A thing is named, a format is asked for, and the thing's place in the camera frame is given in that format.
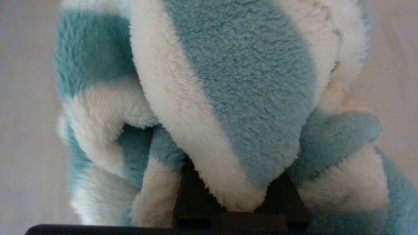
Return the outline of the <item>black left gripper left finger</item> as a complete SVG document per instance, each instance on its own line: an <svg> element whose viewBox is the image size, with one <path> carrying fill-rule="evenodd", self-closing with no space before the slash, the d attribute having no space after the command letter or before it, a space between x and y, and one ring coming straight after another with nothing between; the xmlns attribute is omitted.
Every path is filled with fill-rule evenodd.
<svg viewBox="0 0 418 235"><path fill-rule="evenodd" d="M176 229L211 229L213 219L226 212L205 187L203 180L187 159L173 210L173 227Z"/></svg>

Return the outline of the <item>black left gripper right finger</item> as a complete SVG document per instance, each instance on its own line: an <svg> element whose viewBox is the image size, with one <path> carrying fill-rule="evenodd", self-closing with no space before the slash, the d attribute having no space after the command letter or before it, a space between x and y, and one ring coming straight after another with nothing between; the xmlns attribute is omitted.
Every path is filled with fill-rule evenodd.
<svg viewBox="0 0 418 235"><path fill-rule="evenodd" d="M213 229L307 229L311 215L291 178L284 172L272 181L264 202L253 213L222 212Z"/></svg>

